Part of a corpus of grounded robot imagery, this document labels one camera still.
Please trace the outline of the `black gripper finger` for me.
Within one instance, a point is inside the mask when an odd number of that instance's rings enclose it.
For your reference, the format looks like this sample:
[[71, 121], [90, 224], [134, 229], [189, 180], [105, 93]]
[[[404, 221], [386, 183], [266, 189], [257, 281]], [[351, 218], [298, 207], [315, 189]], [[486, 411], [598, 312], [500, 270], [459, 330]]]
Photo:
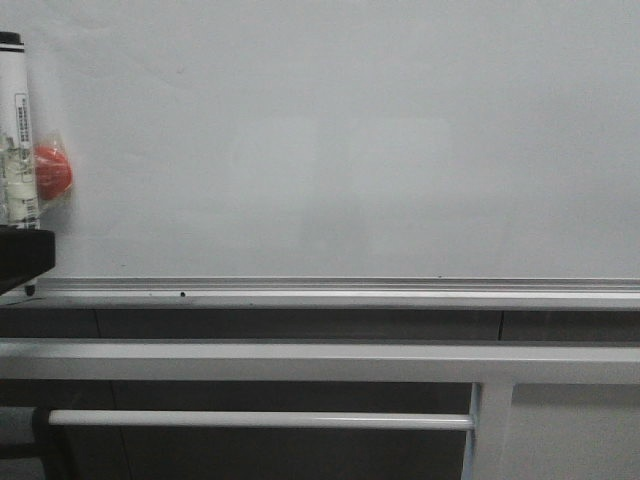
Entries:
[[55, 234], [43, 229], [1, 226], [1, 294], [55, 267]]

